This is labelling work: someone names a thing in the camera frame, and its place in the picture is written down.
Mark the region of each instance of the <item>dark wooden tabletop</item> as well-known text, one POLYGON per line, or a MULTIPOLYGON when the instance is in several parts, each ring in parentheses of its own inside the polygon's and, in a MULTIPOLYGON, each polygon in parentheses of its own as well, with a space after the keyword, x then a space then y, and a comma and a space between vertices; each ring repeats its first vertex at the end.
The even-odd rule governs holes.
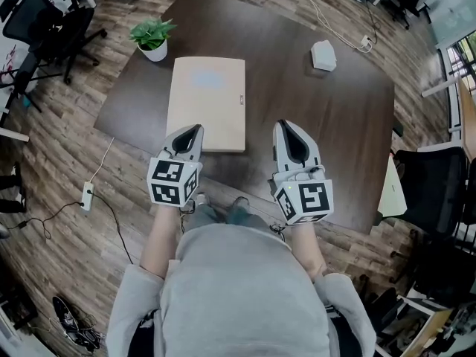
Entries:
POLYGON ((273 127, 288 119, 317 142, 332 179, 336 225, 369 233, 382 192, 393 123, 393 82, 358 51, 269 10, 236 0, 176 0, 162 16, 178 25, 164 61, 137 50, 109 93, 95 128, 156 154, 164 140, 176 57, 245 60, 246 151, 202 155, 203 176, 272 201, 273 127), (333 72, 312 67, 328 39, 333 72))

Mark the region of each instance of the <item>potted plant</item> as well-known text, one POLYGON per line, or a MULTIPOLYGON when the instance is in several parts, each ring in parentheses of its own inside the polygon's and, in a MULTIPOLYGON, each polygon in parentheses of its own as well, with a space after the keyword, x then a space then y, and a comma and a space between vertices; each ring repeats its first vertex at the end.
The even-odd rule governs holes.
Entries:
POLYGON ((139 49, 153 61, 161 61, 167 55, 167 39, 169 30, 177 25, 170 24, 171 20, 147 19, 131 30, 130 39, 137 42, 139 49))

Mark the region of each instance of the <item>floor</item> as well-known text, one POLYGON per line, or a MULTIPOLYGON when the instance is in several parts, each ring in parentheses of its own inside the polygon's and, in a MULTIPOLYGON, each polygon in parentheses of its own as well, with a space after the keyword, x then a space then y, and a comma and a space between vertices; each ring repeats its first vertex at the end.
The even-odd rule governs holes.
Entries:
MULTIPOLYGON (((73 82, 41 82, 33 93, 43 113, 17 103, 6 127, 30 135, 30 142, 1 140, 1 168, 10 171, 20 160, 28 189, 28 216, 44 219, 65 203, 79 200, 84 181, 91 178, 111 138, 93 129, 109 89, 125 66, 135 46, 128 40, 130 28, 148 16, 160 16, 174 0, 96 0, 91 30, 107 29, 89 47, 101 61, 94 68, 80 60, 72 71, 73 82)), ((306 0, 243 0, 280 13, 305 25, 323 30, 306 0)), ((367 8, 351 0, 317 0, 331 25, 355 43, 373 34, 367 8)), ((391 20, 382 6, 370 5, 381 25, 379 40, 370 54, 363 55, 382 68, 395 82, 395 113, 405 127, 405 136, 393 135, 393 149, 412 149, 448 140, 447 98, 444 93, 422 99, 420 92, 443 80, 441 62, 425 17, 412 20, 410 30, 391 20)), ((153 208, 145 176, 150 154, 115 141, 103 169, 94 179, 95 193, 115 209, 127 247, 137 261, 152 224, 153 208)), ((223 210, 241 192, 203 179, 212 204, 223 210)), ((11 193, 1 192, 3 197, 11 193)), ((270 223, 280 218, 276 205, 249 197, 255 213, 270 223)), ((9 226, 26 218, 1 215, 9 226)), ((54 315, 53 295, 62 295, 85 313, 92 314, 96 330, 105 332, 116 291, 128 259, 122 249, 110 210, 95 200, 90 212, 78 206, 66 208, 47 222, 51 240, 43 236, 40 222, 33 221, 12 231, 0 242, 0 255, 15 271, 36 304, 40 316, 33 331, 60 356, 79 356, 62 334, 50 329, 54 315)), ((371 289, 381 292, 391 286, 389 277, 405 262, 411 249, 410 228, 400 221, 383 222, 369 235, 358 234, 320 222, 316 233, 331 271, 354 279, 366 274, 371 289), (390 257, 392 251, 401 256, 390 257)), ((107 356, 104 350, 96 356, 107 356)))

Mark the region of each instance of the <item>electrical outlet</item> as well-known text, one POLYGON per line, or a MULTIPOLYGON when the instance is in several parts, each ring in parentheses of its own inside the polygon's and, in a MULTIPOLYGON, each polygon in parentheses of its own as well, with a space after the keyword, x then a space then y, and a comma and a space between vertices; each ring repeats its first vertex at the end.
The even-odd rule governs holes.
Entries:
POLYGON ((81 199, 81 202, 83 203, 83 206, 82 206, 83 210, 86 210, 86 211, 91 210, 93 193, 94 193, 94 185, 86 181, 84 183, 84 188, 83 188, 83 198, 81 199))
POLYGON ((360 41, 360 43, 362 44, 362 46, 368 46, 369 45, 369 36, 365 35, 364 38, 362 39, 362 41, 360 41))

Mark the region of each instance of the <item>sleeve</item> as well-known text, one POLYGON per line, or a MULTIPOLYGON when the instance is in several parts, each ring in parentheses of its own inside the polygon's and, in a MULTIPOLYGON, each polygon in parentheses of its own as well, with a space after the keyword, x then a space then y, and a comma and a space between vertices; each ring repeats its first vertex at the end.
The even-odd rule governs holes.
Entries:
POLYGON ((352 280, 343 274, 328 274, 317 277, 314 287, 325 306, 334 306, 346 318, 360 343, 362 356, 372 357, 375 353, 376 334, 352 280))
POLYGON ((157 343, 161 342, 162 333, 160 294, 163 286, 163 279, 140 266, 127 267, 109 319, 106 336, 109 356, 128 355, 129 346, 139 323, 153 311, 155 311, 155 350, 159 352, 161 346, 157 343))

